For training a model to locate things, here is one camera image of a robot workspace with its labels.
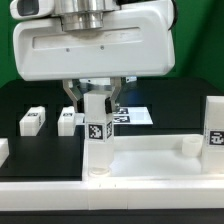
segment white block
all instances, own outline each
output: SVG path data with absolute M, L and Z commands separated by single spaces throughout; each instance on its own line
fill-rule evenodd
M 74 107 L 64 107 L 58 120 L 58 136 L 73 136 L 76 127 Z
M 45 108 L 31 107 L 19 122 L 21 136 L 36 136 L 45 122 Z
M 7 139 L 0 139 L 0 167 L 9 156 L 9 146 Z
M 104 123 L 110 120 L 111 114 L 105 113 L 105 100 L 110 97 L 109 91 L 92 90 L 84 94 L 85 122 Z
M 114 160 L 114 141 L 93 142 L 87 141 L 89 168 L 109 168 Z
M 224 97 L 208 96 L 202 148 L 202 172 L 224 173 Z

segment metal cylinder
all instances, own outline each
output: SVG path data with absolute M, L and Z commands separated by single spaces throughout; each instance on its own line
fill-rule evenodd
M 103 27 L 103 13 L 78 13 L 62 16 L 63 31 Z
M 103 27 L 103 12 L 116 9 L 116 0 L 55 0 L 55 15 L 63 31 Z

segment green wall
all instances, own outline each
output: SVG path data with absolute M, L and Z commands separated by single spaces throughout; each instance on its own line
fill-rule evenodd
M 224 91 L 224 1 L 176 0 L 179 21 L 173 30 L 176 66 L 170 77 L 203 77 Z M 12 46 L 16 21 L 11 0 L 0 1 L 0 86 L 19 78 Z

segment white base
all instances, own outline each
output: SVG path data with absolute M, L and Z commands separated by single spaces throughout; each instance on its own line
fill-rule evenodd
M 85 149 L 83 181 L 0 183 L 0 210 L 224 208 L 224 175 L 201 174 L 184 137 L 115 137 L 110 177 L 88 175 Z

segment black table surface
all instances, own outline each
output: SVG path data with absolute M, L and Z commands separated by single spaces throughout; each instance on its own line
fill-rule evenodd
M 126 84 L 121 106 L 148 108 L 153 125 L 121 125 L 115 135 L 202 134 L 206 96 L 220 96 L 196 78 L 150 78 Z M 8 138 L 10 156 L 0 181 L 81 180 L 84 128 L 73 137 L 57 137 L 57 120 L 72 102 L 61 81 L 11 81 L 0 89 L 0 138 Z M 37 137 L 20 137 L 19 121 L 30 107 L 44 106 L 46 122 Z M 0 223 L 224 223 L 224 210 L 1 212 Z

